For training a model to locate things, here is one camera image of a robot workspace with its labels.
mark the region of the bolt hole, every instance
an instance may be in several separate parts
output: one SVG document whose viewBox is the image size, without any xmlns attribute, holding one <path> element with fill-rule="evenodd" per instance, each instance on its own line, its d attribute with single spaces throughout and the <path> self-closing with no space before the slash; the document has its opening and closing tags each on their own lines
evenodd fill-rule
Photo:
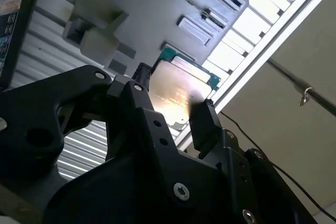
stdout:
<svg viewBox="0 0 336 224">
<path fill-rule="evenodd" d="M 160 143 L 164 146 L 167 146 L 168 145 L 168 141 L 164 138 L 160 138 Z"/>
<path fill-rule="evenodd" d="M 48 147 L 52 144 L 54 137 L 53 134 L 45 129 L 32 129 L 26 135 L 27 142 L 37 148 Z"/>
<path fill-rule="evenodd" d="M 240 178 L 242 179 L 243 182 L 247 182 L 247 178 L 245 176 L 241 175 Z"/>
<path fill-rule="evenodd" d="M 138 85 L 138 84 L 134 84 L 134 88 L 135 88 L 136 90 L 139 90 L 139 91 L 142 91 L 142 90 L 143 90 L 143 88 L 142 88 L 140 85 Z"/>
<path fill-rule="evenodd" d="M 154 124 L 157 126 L 157 127 L 161 127 L 161 123 L 157 120 L 154 121 Z"/>
<path fill-rule="evenodd" d="M 185 196 L 187 194 L 186 191 L 181 186 L 178 187 L 177 191 L 182 196 Z"/>
</svg>

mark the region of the black metal bracket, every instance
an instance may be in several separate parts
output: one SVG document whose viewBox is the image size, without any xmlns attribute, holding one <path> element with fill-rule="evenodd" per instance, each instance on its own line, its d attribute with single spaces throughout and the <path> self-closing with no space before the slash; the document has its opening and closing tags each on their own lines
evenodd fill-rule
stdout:
<svg viewBox="0 0 336 224">
<path fill-rule="evenodd" d="M 196 105 L 190 119 L 200 157 L 179 151 L 163 115 L 153 110 L 146 80 L 119 76 L 112 82 L 100 69 L 85 66 L 1 93 L 6 126 L 0 128 L 0 210 L 26 224 L 157 218 L 275 223 L 263 207 L 276 200 L 259 195 L 264 191 L 256 185 L 263 178 L 276 193 L 284 188 L 267 161 L 260 175 L 254 157 L 222 129 L 211 100 Z M 64 137 L 92 119 L 107 124 L 106 162 L 67 182 L 55 165 Z M 309 221 L 302 223 L 315 223 L 284 189 L 282 202 L 298 206 L 295 213 Z M 287 216 L 286 223 L 298 223 Z"/>
</svg>

